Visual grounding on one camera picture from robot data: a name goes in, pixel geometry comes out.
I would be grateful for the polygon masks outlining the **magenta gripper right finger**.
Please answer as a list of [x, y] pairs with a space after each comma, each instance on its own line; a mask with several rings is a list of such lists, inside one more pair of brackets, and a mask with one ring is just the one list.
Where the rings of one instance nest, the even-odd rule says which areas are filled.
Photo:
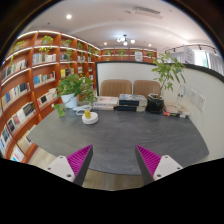
[[182, 169], [169, 155], [159, 156], [139, 145], [135, 146], [135, 155], [145, 185]]

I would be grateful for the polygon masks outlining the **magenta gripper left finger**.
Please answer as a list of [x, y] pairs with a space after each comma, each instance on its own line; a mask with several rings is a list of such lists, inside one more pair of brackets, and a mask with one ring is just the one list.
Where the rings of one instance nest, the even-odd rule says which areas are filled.
[[47, 166], [46, 170], [81, 186], [84, 182], [92, 156], [93, 146], [89, 145], [69, 156], [58, 156]]

